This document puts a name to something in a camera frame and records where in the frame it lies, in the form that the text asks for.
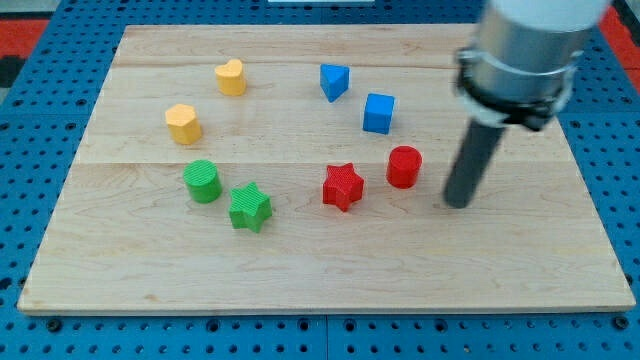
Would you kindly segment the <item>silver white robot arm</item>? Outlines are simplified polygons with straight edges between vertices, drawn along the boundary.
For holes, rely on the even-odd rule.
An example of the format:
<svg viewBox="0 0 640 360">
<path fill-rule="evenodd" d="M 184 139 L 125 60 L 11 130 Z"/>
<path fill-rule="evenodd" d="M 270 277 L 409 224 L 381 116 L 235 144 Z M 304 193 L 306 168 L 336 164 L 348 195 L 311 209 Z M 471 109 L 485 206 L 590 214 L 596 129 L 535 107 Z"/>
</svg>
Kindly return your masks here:
<svg viewBox="0 0 640 360">
<path fill-rule="evenodd" d="M 487 0 L 458 50 L 457 93 L 476 124 L 542 130 L 568 103 L 577 65 L 610 0 Z"/>
</svg>

